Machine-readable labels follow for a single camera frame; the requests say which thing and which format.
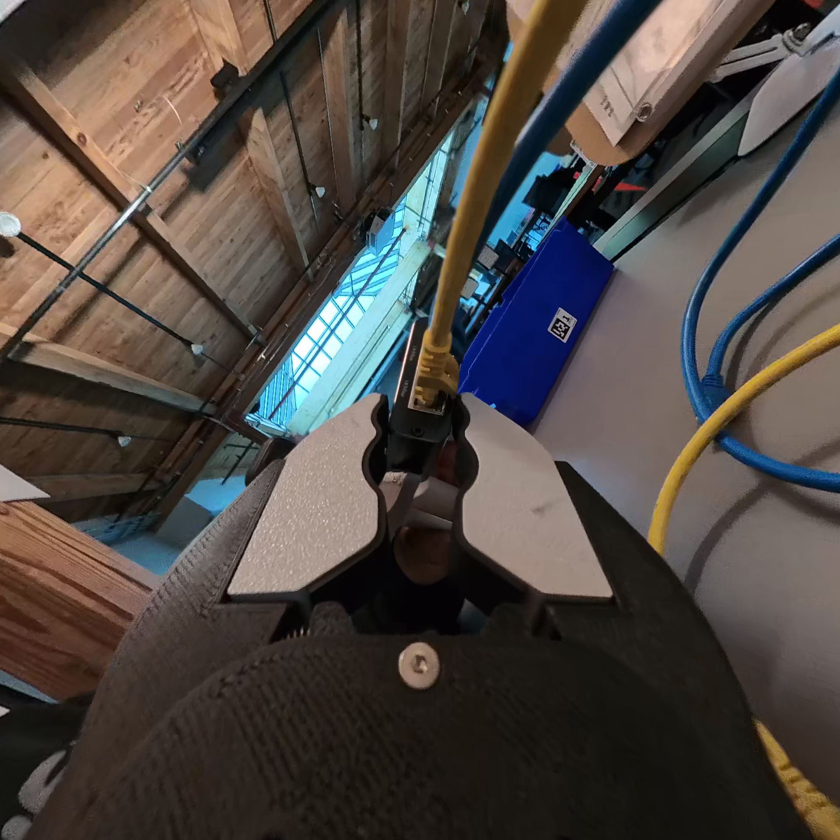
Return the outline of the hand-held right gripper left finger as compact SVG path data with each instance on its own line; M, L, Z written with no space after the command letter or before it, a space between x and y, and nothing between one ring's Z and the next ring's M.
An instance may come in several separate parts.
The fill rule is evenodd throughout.
M287 457L227 586L231 601L367 601L387 565L389 404L370 394Z

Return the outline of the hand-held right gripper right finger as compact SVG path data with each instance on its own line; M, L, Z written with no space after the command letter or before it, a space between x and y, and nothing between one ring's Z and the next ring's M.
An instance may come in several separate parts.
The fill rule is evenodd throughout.
M470 597L611 601L613 588L548 451L472 394L461 395L457 408L453 536Z

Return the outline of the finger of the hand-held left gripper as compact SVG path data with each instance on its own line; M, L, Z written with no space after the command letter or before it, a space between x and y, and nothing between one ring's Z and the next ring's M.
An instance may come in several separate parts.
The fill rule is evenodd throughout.
M435 477L420 480L406 472L384 476L386 520L390 526L450 526L458 489Z

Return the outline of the black network adapter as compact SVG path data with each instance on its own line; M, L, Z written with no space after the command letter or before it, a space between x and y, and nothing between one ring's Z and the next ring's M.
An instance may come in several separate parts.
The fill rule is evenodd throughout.
M386 465L389 471L428 477L434 458L452 429L454 398L439 392L431 407L415 405L417 363L428 318L418 318L408 334L388 422Z

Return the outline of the blue plastic bin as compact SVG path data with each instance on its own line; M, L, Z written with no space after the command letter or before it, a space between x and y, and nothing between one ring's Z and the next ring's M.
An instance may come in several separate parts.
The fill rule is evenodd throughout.
M465 353L458 393L526 427L555 382L614 272L563 218L517 273Z

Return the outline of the grey desk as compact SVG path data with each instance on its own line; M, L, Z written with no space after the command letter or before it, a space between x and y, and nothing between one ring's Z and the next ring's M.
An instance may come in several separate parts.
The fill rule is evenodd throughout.
M697 333L719 332L838 232L838 108L721 270ZM679 364L690 292L792 141L798 118L616 262L535 437L646 534L669 468L695 433ZM726 649L759 719L838 802L838 496L788 486L717 447L675 504L666 559Z

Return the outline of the person's left hand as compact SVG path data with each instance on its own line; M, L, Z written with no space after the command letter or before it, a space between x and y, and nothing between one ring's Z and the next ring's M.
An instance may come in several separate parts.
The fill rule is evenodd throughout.
M435 585L448 577L451 532L402 527L393 541L395 561L415 585Z

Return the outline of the white paper sheet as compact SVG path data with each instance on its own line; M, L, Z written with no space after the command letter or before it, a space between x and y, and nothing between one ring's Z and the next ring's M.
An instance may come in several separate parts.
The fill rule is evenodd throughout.
M50 499L49 493L17 476L5 466L0 466L1 473L1 502L38 501Z

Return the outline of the printed instruction sheet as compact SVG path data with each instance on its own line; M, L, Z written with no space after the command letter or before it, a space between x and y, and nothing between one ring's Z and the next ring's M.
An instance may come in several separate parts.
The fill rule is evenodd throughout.
M760 1L664 1L627 41L584 103L616 148L703 81L770 7Z

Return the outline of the wooden post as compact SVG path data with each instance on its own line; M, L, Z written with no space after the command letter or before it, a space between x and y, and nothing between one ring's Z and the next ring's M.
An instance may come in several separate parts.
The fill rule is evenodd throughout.
M56 700L95 690L159 581L33 501L3 502L2 671Z

